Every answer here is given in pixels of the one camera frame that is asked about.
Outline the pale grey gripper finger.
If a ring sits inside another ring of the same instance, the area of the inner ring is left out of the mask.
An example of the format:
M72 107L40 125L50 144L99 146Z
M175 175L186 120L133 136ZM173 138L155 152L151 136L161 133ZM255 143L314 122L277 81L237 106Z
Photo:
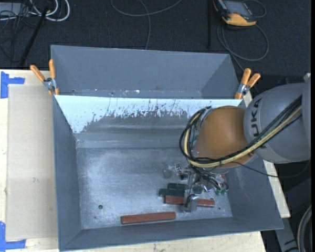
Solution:
M181 178L183 170L180 163L168 164L165 163L163 168L163 176L165 179Z
M198 196L190 194L185 198L184 204L180 206L181 212L194 212L197 210Z

